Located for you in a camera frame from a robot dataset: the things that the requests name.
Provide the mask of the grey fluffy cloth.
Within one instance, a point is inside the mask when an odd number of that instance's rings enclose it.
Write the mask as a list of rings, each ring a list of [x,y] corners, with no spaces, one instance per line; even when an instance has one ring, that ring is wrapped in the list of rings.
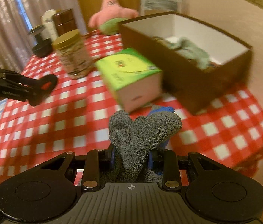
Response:
[[[115,147],[115,165],[102,173],[105,182],[162,183],[162,171],[148,168],[149,153],[164,149],[169,139],[182,128],[172,107],[154,105],[147,116],[132,120],[124,110],[109,119],[109,140]]]

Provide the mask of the green towel cloth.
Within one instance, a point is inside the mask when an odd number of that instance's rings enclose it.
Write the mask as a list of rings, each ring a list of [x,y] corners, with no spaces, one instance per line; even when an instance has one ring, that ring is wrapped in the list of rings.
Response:
[[[152,39],[185,57],[190,63],[201,70],[208,70],[214,67],[209,54],[186,37],[178,38],[177,42],[174,43],[159,36],[153,36]]]

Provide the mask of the sheer grey curtain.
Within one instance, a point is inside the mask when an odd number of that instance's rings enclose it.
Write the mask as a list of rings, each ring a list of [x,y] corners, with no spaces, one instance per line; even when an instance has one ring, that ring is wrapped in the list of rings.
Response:
[[[24,69],[34,43],[28,32],[50,9],[72,9],[78,29],[87,32],[78,0],[0,0],[0,68]]]

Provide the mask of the black stand with disc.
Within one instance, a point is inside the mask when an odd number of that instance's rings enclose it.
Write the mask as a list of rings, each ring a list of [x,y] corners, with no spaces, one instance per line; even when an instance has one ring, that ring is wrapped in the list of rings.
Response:
[[[28,35],[34,38],[35,45],[32,48],[32,52],[36,57],[44,58],[53,51],[52,40],[44,25],[33,27]]]

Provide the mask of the red checkered tablecloth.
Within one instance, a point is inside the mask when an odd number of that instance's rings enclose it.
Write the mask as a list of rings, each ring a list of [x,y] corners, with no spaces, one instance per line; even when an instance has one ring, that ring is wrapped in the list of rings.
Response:
[[[109,145],[109,118],[120,109],[100,73],[68,77],[55,53],[31,57],[24,75],[57,75],[59,82],[40,105],[0,101],[0,183],[65,151],[84,155]],[[174,108],[182,129],[168,148],[178,155],[196,151],[248,176],[263,159],[263,109],[242,84],[234,86],[197,115],[164,93],[154,105]]]

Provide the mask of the white ceramic bottle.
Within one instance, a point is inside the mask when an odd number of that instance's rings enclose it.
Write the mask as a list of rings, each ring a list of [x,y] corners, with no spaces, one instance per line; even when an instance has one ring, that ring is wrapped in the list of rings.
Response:
[[[44,14],[41,16],[41,22],[48,31],[52,41],[54,41],[58,37],[58,32],[53,21],[53,15],[55,15],[56,12],[56,10],[50,9],[45,11]]]

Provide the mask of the glass jar gold lid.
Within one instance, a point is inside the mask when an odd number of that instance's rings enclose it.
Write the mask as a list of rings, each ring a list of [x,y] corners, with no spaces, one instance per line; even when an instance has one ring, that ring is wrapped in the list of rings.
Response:
[[[93,68],[93,59],[86,49],[84,37],[78,29],[56,38],[52,44],[68,76],[79,79],[87,76]]]

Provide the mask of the green tea box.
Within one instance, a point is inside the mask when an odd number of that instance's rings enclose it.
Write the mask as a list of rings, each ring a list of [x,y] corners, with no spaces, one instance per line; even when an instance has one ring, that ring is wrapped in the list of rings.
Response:
[[[128,113],[162,94],[162,70],[133,48],[104,57],[95,66],[113,98]]]

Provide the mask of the dark wooden canister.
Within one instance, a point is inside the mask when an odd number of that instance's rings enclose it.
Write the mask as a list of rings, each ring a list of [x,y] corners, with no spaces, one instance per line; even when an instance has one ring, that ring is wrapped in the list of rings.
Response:
[[[77,29],[72,9],[59,11],[52,16],[52,19],[55,24],[58,36]]]

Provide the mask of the brown cardboard box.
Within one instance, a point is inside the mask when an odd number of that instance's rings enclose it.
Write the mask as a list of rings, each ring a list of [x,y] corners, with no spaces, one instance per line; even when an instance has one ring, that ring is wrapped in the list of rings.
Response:
[[[192,114],[248,76],[251,46],[196,18],[147,15],[120,22],[119,31],[123,46],[159,67],[164,88]]]

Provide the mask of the pink Patrick star plush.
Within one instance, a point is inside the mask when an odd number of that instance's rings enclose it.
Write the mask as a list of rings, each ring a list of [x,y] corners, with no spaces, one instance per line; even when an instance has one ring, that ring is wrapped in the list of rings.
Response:
[[[119,32],[119,22],[136,17],[139,17],[137,10],[120,6],[118,0],[103,0],[100,11],[90,17],[88,26],[113,35]]]

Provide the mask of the framed sand picture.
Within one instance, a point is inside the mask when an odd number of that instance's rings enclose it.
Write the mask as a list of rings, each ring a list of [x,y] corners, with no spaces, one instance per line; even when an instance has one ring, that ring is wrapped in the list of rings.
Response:
[[[187,0],[140,0],[140,16],[162,12],[184,13]]]

